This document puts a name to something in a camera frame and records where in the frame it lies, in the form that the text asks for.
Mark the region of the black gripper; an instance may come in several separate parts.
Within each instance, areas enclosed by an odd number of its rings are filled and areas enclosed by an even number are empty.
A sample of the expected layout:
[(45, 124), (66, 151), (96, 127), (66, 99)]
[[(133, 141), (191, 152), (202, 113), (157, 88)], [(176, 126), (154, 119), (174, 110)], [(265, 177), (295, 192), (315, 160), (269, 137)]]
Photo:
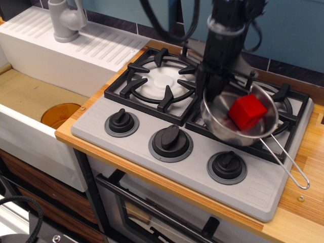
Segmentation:
[(254, 78), (254, 70), (243, 60), (241, 51), (247, 35), (245, 29), (238, 34), (221, 35), (212, 30), (208, 33), (202, 61), (196, 70), (196, 95), (212, 102), (227, 85), (249, 88)]

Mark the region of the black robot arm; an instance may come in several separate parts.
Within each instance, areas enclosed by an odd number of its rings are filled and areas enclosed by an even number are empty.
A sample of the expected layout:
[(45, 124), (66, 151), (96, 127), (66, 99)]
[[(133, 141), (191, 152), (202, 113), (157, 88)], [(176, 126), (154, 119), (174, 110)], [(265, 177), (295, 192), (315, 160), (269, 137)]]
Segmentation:
[(249, 89), (255, 70), (243, 59), (246, 36), (253, 26), (262, 37), (256, 18), (263, 14), (266, 1), (213, 1), (208, 17), (208, 35), (205, 46), (190, 39), (183, 41), (183, 50), (193, 50), (202, 56), (196, 67), (196, 95), (200, 100), (212, 101), (236, 77), (246, 78)]

